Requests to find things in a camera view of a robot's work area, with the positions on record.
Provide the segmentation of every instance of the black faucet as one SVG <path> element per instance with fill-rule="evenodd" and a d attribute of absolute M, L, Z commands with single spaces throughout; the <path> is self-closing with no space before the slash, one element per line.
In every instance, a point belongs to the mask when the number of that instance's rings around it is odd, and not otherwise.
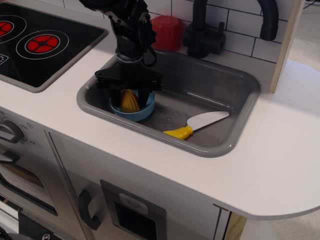
<path fill-rule="evenodd" d="M 272 41 L 277 36 L 279 12 L 276 0 L 257 0 L 263 13 L 260 38 Z M 220 54 L 224 48 L 226 36 L 224 22 L 219 23 L 218 32 L 214 32 L 206 23 L 208 0 L 194 0 L 192 23 L 185 30 L 183 45 L 188 47 L 187 54 L 195 58 L 204 58 L 209 53 Z"/>

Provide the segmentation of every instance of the yellow knife handle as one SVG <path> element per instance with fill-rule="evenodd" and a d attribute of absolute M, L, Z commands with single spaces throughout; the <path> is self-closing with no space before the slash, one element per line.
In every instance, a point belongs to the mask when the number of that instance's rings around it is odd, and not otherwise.
<path fill-rule="evenodd" d="M 194 133 L 192 128 L 190 126 L 183 126 L 175 130 L 169 130 L 164 131 L 165 134 L 169 134 L 173 137 L 176 137 L 178 139 L 185 140 L 187 137 L 189 137 L 191 134 Z"/>

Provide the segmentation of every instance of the red burner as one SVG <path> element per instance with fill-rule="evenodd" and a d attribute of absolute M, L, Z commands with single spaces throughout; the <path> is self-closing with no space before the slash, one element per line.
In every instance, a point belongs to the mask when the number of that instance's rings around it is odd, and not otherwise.
<path fill-rule="evenodd" d="M 4 36 L 13 29 L 12 23 L 8 21 L 0 21 L 0 36 Z"/>
<path fill-rule="evenodd" d="M 43 54 L 55 49 L 59 45 L 59 42 L 58 37 L 46 34 L 32 38 L 26 47 L 33 54 Z"/>

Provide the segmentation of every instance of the floor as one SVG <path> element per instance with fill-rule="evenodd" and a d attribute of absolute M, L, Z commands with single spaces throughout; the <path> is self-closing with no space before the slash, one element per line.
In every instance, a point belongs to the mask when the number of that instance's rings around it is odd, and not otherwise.
<path fill-rule="evenodd" d="M 320 72 L 320 2 L 302 12 L 289 60 Z M 320 240 L 320 210 L 287 220 L 271 221 L 277 240 Z"/>

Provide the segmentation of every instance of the oven handle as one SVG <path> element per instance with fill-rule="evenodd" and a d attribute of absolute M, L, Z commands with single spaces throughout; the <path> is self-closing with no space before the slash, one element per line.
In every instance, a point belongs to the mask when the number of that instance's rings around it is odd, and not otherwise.
<path fill-rule="evenodd" d="M 87 190 L 83 190 L 78 198 L 79 213 L 82 221 L 91 229 L 97 230 L 100 226 L 100 220 L 97 216 L 90 217 L 89 203 L 91 202 L 90 193 Z"/>
<path fill-rule="evenodd" d="M 0 164 L 15 164 L 19 160 L 19 156 L 13 152 L 6 151 L 0 154 Z"/>

